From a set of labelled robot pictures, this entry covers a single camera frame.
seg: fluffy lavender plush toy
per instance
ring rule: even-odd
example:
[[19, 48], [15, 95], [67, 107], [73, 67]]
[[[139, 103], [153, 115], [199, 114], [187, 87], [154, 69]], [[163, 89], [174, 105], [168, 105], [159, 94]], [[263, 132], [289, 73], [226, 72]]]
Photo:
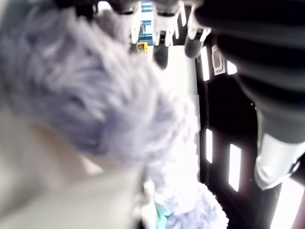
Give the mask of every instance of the fluffy lavender plush toy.
[[144, 164], [168, 229], [224, 229], [228, 219], [198, 182], [193, 105], [165, 88], [111, 11], [94, 21], [73, 10], [30, 11], [0, 41], [1, 102], [52, 130], [77, 151]]

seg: plush toy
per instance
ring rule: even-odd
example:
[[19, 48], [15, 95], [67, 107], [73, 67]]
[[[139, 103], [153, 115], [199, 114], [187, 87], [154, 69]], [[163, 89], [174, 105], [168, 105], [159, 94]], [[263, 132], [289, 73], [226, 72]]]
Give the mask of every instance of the plush toy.
[[111, 11], [88, 22], [72, 9], [31, 9], [0, 40], [1, 103], [81, 154], [145, 166], [163, 227], [225, 229], [198, 182], [193, 104], [145, 54], [130, 54], [128, 39]]

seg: rectangular light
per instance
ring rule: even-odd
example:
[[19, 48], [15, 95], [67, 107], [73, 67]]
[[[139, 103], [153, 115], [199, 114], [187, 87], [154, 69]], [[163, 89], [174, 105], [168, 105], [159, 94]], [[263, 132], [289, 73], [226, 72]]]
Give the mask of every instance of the rectangular light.
[[228, 75], [232, 75], [237, 73], [237, 68], [234, 64], [232, 64], [231, 62], [228, 61]]
[[291, 229], [302, 201], [304, 187], [291, 178], [283, 181], [270, 229]]
[[176, 27], [175, 27], [175, 33], [176, 33], [176, 39], [178, 39], [179, 38], [178, 23], [176, 24]]
[[206, 50], [206, 46], [204, 46], [201, 49], [201, 63], [202, 63], [203, 81], [207, 81], [210, 79], [210, 70], [209, 70], [208, 53]]
[[241, 157], [242, 157], [241, 149], [231, 144], [229, 184], [236, 192], [238, 192], [238, 188], [239, 188]]
[[206, 136], [206, 143], [205, 143], [206, 159], [212, 164], [212, 162], [213, 162], [213, 132], [209, 129], [206, 129], [205, 136]]
[[182, 26], [184, 26], [186, 25], [186, 16], [185, 16], [185, 8], [183, 3], [181, 3], [180, 13], [181, 13]]

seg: black cylinder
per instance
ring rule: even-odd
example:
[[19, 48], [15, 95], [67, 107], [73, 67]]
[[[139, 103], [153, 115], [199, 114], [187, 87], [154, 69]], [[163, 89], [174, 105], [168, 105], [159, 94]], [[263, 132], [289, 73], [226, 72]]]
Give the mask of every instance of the black cylinder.
[[191, 40], [189, 36], [186, 36], [184, 50], [185, 54], [189, 58], [197, 58], [200, 55], [203, 42], [198, 39]]

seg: light blue fabric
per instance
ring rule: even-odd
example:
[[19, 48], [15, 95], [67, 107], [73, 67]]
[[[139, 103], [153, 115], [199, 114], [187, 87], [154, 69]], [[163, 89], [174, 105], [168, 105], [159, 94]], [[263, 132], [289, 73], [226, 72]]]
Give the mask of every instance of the light blue fabric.
[[157, 209], [157, 229], [165, 229], [167, 218], [171, 215], [171, 211], [166, 207], [156, 203]]

